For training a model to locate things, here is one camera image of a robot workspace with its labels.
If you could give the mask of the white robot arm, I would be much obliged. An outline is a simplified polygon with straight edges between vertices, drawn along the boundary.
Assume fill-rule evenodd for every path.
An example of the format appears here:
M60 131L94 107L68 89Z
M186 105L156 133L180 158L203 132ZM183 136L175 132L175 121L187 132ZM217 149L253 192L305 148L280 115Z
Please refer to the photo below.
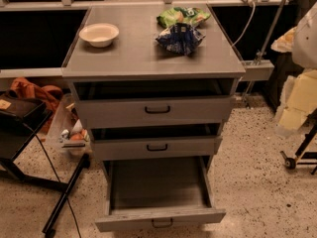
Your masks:
M317 3L271 48L291 53L292 61L304 68L297 77L287 78L275 114L275 133L289 137L317 109Z

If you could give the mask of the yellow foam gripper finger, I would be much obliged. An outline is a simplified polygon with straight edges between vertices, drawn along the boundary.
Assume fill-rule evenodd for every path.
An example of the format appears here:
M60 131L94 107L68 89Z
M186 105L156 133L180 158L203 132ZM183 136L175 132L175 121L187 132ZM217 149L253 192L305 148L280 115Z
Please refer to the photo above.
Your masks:
M275 114L275 133L289 137L297 132L317 109L317 70L305 69L284 83L280 105Z

